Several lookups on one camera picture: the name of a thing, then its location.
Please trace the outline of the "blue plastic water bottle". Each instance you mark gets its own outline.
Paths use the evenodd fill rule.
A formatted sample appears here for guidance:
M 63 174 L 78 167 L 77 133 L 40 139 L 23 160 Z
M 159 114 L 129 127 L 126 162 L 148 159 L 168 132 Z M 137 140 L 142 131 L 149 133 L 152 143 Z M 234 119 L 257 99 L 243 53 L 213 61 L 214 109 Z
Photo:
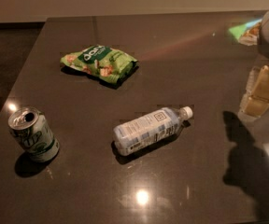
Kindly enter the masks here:
M 138 119 L 114 128 L 114 143 L 119 154 L 128 156 L 176 134 L 184 121 L 191 119 L 193 111 L 184 106 L 180 109 L 163 107 Z

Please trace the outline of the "green snack packet at edge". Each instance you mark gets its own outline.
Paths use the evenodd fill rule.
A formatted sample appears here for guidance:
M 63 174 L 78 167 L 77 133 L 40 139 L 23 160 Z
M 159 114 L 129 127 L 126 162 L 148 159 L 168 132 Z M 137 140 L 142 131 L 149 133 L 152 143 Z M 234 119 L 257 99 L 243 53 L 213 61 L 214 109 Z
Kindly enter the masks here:
M 262 20 L 249 21 L 229 29 L 235 40 L 246 46 L 256 46 Z

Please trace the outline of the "green chip bag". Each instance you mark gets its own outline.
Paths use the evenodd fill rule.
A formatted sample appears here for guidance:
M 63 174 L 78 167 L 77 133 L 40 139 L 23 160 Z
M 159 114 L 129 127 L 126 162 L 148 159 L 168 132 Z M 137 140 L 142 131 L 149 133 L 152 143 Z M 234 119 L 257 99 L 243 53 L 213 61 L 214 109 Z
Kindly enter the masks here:
M 66 66 L 116 85 L 136 67 L 133 56 L 107 46 L 95 45 L 61 58 Z

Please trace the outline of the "green white soda can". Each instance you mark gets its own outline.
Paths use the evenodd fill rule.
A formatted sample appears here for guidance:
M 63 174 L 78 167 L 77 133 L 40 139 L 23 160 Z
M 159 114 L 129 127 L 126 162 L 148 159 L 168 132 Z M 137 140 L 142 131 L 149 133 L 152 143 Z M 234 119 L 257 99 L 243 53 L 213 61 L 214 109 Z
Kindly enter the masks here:
M 60 150 L 46 117 L 34 107 L 27 106 L 14 112 L 8 119 L 8 127 L 32 161 L 50 161 Z

